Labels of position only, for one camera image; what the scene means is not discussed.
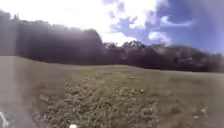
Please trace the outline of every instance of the green grass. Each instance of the green grass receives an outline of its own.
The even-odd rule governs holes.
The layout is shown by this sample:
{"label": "green grass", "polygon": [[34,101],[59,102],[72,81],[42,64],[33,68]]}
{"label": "green grass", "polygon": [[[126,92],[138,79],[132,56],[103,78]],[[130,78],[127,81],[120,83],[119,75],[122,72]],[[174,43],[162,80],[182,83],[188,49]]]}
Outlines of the green grass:
{"label": "green grass", "polygon": [[222,74],[17,59],[30,111],[54,128],[212,128]]}

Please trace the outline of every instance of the forest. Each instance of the forest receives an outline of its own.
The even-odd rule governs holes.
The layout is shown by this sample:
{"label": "forest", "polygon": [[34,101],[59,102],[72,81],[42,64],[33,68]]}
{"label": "forest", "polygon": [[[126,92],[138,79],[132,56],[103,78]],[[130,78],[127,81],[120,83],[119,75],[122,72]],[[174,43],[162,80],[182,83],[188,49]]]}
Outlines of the forest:
{"label": "forest", "polygon": [[164,43],[103,42],[94,29],[80,30],[44,21],[21,20],[0,11],[0,55],[47,63],[74,65],[131,65],[147,69],[223,72],[221,54]]}

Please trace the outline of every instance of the blue sky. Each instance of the blue sky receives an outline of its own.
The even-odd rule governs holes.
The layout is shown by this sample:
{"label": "blue sky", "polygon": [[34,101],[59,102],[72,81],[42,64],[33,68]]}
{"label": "blue sky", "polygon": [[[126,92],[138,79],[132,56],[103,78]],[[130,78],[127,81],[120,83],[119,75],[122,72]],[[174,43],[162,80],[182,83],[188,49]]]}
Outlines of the blue sky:
{"label": "blue sky", "polygon": [[94,28],[103,41],[184,44],[222,52],[222,0],[0,0],[21,19]]}

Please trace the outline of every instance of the grass field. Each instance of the grass field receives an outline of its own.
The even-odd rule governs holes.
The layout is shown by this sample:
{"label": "grass field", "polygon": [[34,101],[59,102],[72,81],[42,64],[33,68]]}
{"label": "grass field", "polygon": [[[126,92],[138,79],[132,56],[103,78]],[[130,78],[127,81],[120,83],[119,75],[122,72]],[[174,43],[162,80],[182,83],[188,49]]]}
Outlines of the grass field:
{"label": "grass field", "polygon": [[24,101],[49,127],[215,128],[224,111],[222,74],[16,59]]}

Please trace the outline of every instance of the cloud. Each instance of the cloud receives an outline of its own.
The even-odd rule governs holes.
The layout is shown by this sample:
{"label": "cloud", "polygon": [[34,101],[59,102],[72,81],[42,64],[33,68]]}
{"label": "cloud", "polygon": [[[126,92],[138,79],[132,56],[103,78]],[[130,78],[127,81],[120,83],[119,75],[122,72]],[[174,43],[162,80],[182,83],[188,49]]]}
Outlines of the cloud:
{"label": "cloud", "polygon": [[160,19],[160,27],[191,27],[195,21],[184,21],[182,23],[174,23],[169,20],[169,16],[163,16]]}
{"label": "cloud", "polygon": [[121,46],[126,41],[137,40],[134,37],[125,36],[122,32],[111,32],[103,35],[104,42],[116,42]]}
{"label": "cloud", "polygon": [[19,14],[20,19],[96,29],[103,41],[121,44],[135,39],[114,29],[119,28],[120,19],[126,17],[125,4],[120,0],[0,0],[0,5],[5,11]]}
{"label": "cloud", "polygon": [[165,42],[165,43],[170,43],[171,42],[171,38],[169,38],[167,36],[167,34],[165,32],[150,32],[148,35],[149,40],[152,41],[159,41],[159,42]]}
{"label": "cloud", "polygon": [[145,29],[146,22],[154,23],[157,19],[157,8],[161,5],[169,6],[167,0],[116,0],[109,4],[114,19],[128,18],[130,28]]}

